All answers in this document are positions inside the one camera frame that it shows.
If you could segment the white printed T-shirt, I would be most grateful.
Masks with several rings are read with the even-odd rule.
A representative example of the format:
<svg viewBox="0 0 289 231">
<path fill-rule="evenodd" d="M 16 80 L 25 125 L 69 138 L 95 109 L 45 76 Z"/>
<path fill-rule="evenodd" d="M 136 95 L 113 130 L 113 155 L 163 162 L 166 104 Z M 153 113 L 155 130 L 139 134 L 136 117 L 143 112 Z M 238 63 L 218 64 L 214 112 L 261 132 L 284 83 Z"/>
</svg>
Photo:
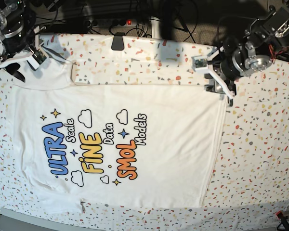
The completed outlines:
<svg viewBox="0 0 289 231">
<path fill-rule="evenodd" d="M 212 48 L 151 39 L 61 46 L 20 63 L 9 121 L 17 165 L 52 213 L 82 201 L 200 207 L 227 98 L 205 90 L 196 59 Z"/>
</svg>

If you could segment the terrazzo patterned tablecloth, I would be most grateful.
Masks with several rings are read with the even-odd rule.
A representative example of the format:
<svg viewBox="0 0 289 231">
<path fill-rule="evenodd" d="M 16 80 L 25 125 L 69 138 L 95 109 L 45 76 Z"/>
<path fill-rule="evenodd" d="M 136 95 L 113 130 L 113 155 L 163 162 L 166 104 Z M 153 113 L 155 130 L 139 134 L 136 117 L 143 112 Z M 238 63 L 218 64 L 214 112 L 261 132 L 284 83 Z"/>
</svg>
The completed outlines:
<svg viewBox="0 0 289 231">
<path fill-rule="evenodd" d="M 85 48 L 104 35 L 44 35 L 44 48 Z M 54 222 L 105 231 L 238 231 L 276 226 L 276 212 L 289 205 L 289 63 L 236 83 L 234 105 L 226 102 L 220 144 L 200 207 L 113 206 L 82 201 L 79 210 L 44 208 L 17 165 L 9 121 L 18 79 L 0 71 L 0 208 Z"/>
</svg>

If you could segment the black table clamp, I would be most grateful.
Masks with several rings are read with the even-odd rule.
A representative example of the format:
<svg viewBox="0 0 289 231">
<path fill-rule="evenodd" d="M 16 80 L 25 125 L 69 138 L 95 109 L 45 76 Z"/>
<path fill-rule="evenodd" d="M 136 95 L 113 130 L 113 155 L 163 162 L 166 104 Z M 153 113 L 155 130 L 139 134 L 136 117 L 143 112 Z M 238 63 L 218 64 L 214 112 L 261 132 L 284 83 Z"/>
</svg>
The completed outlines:
<svg viewBox="0 0 289 231">
<path fill-rule="evenodd" d="M 111 50 L 113 50 L 113 51 L 124 50 L 123 36 L 125 36 L 125 33 L 123 33 L 123 32 L 117 32 L 114 35 L 112 45 L 111 45 Z"/>
</svg>

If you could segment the red clamp bottom right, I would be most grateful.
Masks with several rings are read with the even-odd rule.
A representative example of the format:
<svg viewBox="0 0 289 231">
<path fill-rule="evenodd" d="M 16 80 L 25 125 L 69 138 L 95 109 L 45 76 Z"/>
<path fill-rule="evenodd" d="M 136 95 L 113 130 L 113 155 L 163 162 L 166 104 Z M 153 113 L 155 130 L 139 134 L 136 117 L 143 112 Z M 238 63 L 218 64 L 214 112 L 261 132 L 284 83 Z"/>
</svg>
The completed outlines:
<svg viewBox="0 0 289 231">
<path fill-rule="evenodd" d="M 287 218 L 283 215 L 282 211 L 276 213 L 276 216 L 280 220 L 280 224 L 277 226 L 277 231 L 289 231 L 289 223 Z"/>
</svg>

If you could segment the white metal stand post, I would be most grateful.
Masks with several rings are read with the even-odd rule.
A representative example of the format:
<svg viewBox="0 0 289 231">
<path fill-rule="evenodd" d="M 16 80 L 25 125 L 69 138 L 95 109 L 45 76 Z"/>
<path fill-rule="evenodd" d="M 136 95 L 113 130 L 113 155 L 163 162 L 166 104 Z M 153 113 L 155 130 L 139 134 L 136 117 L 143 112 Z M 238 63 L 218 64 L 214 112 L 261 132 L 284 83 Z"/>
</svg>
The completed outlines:
<svg viewBox="0 0 289 231">
<path fill-rule="evenodd" d="M 150 17 L 151 22 L 151 32 L 152 32 L 152 38 L 153 39 L 161 39 L 160 35 L 160 19 L 157 17 L 151 16 Z"/>
</svg>

